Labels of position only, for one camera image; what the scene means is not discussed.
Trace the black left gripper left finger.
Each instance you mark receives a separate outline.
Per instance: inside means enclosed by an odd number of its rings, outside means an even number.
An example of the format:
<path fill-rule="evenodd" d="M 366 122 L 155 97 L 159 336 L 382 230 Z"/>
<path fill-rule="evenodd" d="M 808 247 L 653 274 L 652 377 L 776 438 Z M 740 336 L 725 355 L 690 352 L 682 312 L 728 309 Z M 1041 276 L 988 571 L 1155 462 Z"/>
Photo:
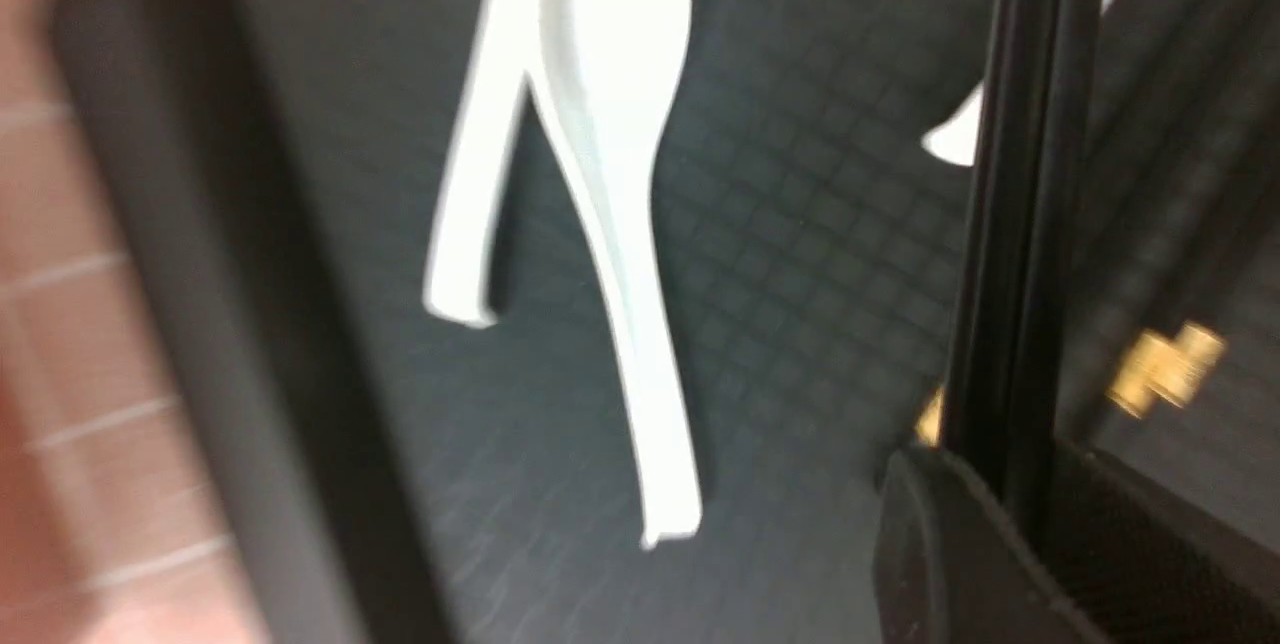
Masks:
<path fill-rule="evenodd" d="M 873 556 L 884 643 L 1106 643 L 980 478 L 919 446 L 884 470 Z"/>

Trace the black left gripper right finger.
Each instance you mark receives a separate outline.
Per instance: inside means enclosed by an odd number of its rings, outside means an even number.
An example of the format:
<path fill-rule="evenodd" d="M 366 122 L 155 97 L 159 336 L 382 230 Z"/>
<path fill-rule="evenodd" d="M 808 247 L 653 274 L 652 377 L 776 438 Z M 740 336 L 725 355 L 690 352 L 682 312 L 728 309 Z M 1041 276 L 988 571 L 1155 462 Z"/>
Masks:
<path fill-rule="evenodd" d="M 1042 557 L 1108 643 L 1275 643 L 1277 556 L 1102 451 L 1057 442 Z"/>

